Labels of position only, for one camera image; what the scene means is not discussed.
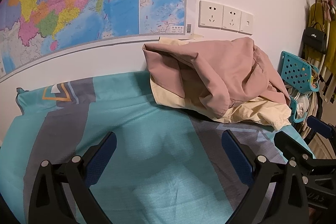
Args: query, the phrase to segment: teal and gray fabric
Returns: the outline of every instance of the teal and gray fabric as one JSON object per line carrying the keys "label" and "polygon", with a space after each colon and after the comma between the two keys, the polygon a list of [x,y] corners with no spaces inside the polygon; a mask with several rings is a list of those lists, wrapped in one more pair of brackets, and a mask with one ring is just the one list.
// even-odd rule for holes
{"label": "teal and gray fabric", "polygon": [[[145,71],[58,84],[58,93],[52,88],[18,89],[22,115],[0,150],[0,193],[21,223],[40,163],[83,155],[108,131],[117,148],[90,190],[114,224],[225,223],[247,190],[221,147],[226,129],[256,154],[285,162],[270,127],[220,124],[157,105]],[[282,130],[307,148],[291,126]],[[85,223],[68,187],[65,192]],[[271,194],[272,187],[264,209]]]}

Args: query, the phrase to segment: bed sheet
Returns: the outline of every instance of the bed sheet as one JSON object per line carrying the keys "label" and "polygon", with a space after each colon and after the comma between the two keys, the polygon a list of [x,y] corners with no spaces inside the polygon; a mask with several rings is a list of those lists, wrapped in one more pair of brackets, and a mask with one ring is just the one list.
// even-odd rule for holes
{"label": "bed sheet", "polygon": [[[115,224],[225,223],[247,190],[221,147],[226,129],[256,154],[285,162],[271,127],[221,124],[157,105],[146,71],[18,89],[17,103],[22,115],[0,149],[0,193],[21,223],[40,163],[83,155],[108,131],[118,145],[90,190]],[[308,148],[294,128],[282,130]],[[85,223],[68,187],[65,193]],[[272,187],[263,208],[271,194]]]}

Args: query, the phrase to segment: metal pin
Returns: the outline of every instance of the metal pin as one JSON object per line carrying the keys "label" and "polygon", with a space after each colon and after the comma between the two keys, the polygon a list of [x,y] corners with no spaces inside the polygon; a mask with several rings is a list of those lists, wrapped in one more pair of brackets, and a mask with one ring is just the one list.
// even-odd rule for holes
{"label": "metal pin", "polygon": [[289,165],[292,166],[292,167],[295,167],[296,166],[296,161],[290,160]]}
{"label": "metal pin", "polygon": [[308,178],[306,176],[303,176],[302,181],[303,181],[303,184],[307,184],[308,183]]}
{"label": "metal pin", "polygon": [[71,159],[71,161],[73,162],[73,163],[77,163],[77,162],[79,162],[81,160],[81,157],[80,156],[74,156],[72,159]]}
{"label": "metal pin", "polygon": [[260,156],[258,156],[258,160],[259,160],[260,162],[264,163],[264,162],[267,161],[267,158],[266,158],[265,156],[263,156],[263,155],[260,155]]}
{"label": "metal pin", "polygon": [[41,162],[42,167],[46,167],[48,164],[49,162],[47,160],[44,160],[43,162]]}

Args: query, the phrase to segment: blue basket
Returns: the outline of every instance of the blue basket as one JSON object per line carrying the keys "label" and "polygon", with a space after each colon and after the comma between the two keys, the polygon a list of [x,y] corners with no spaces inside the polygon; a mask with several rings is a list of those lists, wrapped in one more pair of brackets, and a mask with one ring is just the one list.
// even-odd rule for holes
{"label": "blue basket", "polygon": [[307,117],[307,112],[304,114],[303,118],[301,119],[296,119],[296,107],[297,107],[297,102],[294,98],[291,97],[291,104],[289,105],[289,108],[292,110],[291,116],[289,117],[289,122],[293,123],[299,123],[302,122],[306,117]]}
{"label": "blue basket", "polygon": [[305,60],[289,52],[281,53],[281,78],[300,93],[309,94],[319,91],[320,87],[313,88],[311,83],[311,67]]}

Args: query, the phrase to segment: pink jacket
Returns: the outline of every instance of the pink jacket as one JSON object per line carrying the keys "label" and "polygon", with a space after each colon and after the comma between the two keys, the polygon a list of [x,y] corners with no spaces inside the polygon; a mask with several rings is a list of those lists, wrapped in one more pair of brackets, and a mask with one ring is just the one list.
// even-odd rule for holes
{"label": "pink jacket", "polygon": [[[248,37],[180,46],[150,43],[142,49],[156,84],[182,98],[186,93],[198,96],[218,118],[229,108],[258,96],[290,104],[285,85],[268,56]],[[184,81],[193,81],[198,88],[185,90]]]}

